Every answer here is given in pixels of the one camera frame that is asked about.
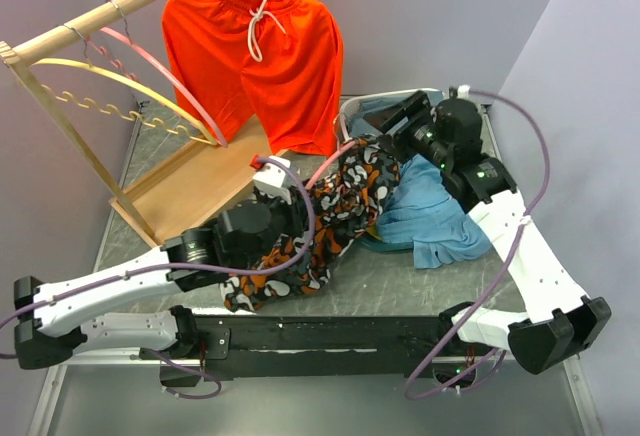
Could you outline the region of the light pink hanger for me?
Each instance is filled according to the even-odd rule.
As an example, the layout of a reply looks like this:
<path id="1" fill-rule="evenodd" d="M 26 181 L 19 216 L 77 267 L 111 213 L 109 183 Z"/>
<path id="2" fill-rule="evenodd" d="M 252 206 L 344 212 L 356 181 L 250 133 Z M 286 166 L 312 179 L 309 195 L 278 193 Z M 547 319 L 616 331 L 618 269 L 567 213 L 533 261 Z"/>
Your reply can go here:
<path id="1" fill-rule="evenodd" d="M 315 171 L 315 173 L 311 176 L 311 178 L 305 184 L 305 188 L 307 190 L 311 190 L 315 183 L 320 179 L 323 173 L 346 151 L 351 149 L 356 144 L 354 139 L 349 140 L 345 144 L 343 144 L 339 149 L 337 149 L 331 156 L 329 156 Z"/>

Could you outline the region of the camouflage patterned shorts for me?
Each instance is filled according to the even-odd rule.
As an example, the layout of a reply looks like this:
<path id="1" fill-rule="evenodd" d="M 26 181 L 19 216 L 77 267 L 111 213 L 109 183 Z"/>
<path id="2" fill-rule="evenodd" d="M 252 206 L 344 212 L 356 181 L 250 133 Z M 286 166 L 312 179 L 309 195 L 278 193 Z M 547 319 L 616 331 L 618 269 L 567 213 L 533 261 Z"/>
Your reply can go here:
<path id="1" fill-rule="evenodd" d="M 233 275 L 221 284 L 230 311 L 255 311 L 266 302 L 310 295 L 331 279 L 339 259 L 384 213 L 400 182 L 400 163 L 383 137 L 365 135 L 337 158 L 337 169 L 309 190 L 315 215 L 310 248 L 294 265 L 270 275 Z"/>

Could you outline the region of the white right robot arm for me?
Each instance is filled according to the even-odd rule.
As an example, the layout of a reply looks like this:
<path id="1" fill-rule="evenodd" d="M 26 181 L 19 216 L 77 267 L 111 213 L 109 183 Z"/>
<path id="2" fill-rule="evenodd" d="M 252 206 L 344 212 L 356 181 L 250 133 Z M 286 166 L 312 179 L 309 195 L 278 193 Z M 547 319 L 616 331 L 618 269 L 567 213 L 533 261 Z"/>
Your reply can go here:
<path id="1" fill-rule="evenodd" d="M 438 167 L 451 196 L 488 237 L 524 301 L 521 313 L 465 303 L 442 313 L 438 345 L 460 354 L 471 343 L 506 350 L 531 374 L 589 348 L 611 317 L 602 297 L 591 298 L 562 266 L 531 218 L 504 164 L 486 154 L 483 117 L 467 86 L 437 105 L 416 91 L 366 116 L 396 153 L 419 154 Z"/>

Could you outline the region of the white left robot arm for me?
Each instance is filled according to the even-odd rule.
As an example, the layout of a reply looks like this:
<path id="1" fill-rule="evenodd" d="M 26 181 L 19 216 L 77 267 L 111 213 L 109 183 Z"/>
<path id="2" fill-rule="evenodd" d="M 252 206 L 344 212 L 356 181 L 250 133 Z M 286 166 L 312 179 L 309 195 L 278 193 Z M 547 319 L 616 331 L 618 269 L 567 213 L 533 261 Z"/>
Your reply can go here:
<path id="1" fill-rule="evenodd" d="M 274 268 L 287 269 L 308 252 L 314 229 L 307 192 L 261 193 L 120 265 L 59 283 L 21 278 L 14 284 L 12 357 L 25 370 L 52 367 L 100 349 L 138 347 L 188 357 L 201 339 L 190 310 L 144 316 L 124 313 L 122 307 L 145 297 L 226 283 L 235 276 L 269 275 L 271 269 L 257 269 L 255 263 L 279 237 L 301 236 L 301 248 Z"/>

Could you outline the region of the light blue shorts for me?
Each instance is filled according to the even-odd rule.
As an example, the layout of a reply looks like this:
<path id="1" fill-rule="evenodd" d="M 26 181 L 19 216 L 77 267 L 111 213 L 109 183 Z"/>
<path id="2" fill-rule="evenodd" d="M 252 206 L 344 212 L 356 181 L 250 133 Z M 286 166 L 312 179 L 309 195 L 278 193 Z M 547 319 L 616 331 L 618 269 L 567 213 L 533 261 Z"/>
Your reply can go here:
<path id="1" fill-rule="evenodd" d="M 400 180 L 376 222 L 386 244 L 409 244 L 417 269 L 475 260 L 492 244 L 445 189 L 440 170 L 420 155 L 400 166 Z"/>

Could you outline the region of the orange shorts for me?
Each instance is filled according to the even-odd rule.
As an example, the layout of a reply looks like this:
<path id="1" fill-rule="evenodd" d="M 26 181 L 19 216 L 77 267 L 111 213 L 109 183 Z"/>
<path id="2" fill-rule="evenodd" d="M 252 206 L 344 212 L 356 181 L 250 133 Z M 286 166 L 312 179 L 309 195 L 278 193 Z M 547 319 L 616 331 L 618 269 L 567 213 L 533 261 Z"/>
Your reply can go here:
<path id="1" fill-rule="evenodd" d="M 161 21 L 173 76 L 232 140 L 257 117 L 272 152 L 336 148 L 344 45 L 317 0 L 168 0 Z"/>

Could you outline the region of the white laundry basket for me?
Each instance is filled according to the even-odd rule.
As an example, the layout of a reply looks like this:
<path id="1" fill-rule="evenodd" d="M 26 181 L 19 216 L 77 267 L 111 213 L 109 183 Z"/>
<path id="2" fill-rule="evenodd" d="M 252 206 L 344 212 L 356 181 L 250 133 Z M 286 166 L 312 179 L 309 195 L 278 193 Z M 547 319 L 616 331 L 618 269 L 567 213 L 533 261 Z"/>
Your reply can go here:
<path id="1" fill-rule="evenodd" d="M 346 98 L 345 96 L 343 98 L 339 113 L 334 121 L 334 126 L 338 136 L 338 149 L 341 149 L 344 145 L 347 144 L 349 140 L 352 139 L 349 130 L 352 126 L 352 119 L 354 115 L 356 115 L 356 113 L 364 111 L 366 109 L 365 106 L 369 105 L 371 101 L 375 103 L 379 102 L 380 100 L 382 101 L 382 103 L 390 103 L 392 105 L 397 102 L 396 100 L 400 101 L 406 99 L 418 90 L 424 91 L 427 94 L 432 107 L 447 98 L 446 91 L 434 88 L 414 88 L 408 90 L 353 96 L 348 99 L 344 99 Z M 402 120 L 400 120 L 400 122 L 392 127 L 390 134 L 393 135 L 394 133 L 398 132 L 400 128 L 402 128 L 408 121 L 410 121 L 410 118 L 411 117 L 409 116 L 404 117 Z"/>

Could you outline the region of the dark green basket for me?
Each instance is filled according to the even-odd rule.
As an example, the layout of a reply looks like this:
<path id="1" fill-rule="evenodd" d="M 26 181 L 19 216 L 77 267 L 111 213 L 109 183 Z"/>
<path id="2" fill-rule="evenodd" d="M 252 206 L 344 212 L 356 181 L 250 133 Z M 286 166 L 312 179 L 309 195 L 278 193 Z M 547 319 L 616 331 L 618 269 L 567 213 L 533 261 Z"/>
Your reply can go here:
<path id="1" fill-rule="evenodd" d="M 357 244 L 375 253 L 407 252 L 413 250 L 413 242 L 385 243 L 369 232 L 365 232 L 356 240 Z"/>

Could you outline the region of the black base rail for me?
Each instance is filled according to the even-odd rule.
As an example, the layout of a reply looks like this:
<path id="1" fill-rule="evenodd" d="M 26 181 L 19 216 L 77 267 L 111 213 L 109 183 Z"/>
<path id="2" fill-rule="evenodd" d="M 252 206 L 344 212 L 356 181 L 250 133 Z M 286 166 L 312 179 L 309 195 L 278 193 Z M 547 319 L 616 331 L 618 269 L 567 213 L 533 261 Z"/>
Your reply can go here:
<path id="1" fill-rule="evenodd" d="M 161 355 L 192 359 L 221 381 L 409 376 L 450 327 L 438 316 L 198 315 L 182 306 L 170 313 L 177 340 Z"/>

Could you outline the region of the aluminium frame rail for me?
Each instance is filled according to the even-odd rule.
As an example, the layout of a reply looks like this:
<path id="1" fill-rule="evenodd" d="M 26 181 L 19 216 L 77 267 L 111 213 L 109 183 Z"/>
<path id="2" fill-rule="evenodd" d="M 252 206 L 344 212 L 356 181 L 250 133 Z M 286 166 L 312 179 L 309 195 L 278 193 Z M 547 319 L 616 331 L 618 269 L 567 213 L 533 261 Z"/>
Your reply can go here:
<path id="1" fill-rule="evenodd" d="M 47 369 L 29 435 L 136 435 L 158 400 L 157 360 L 98 351 Z"/>

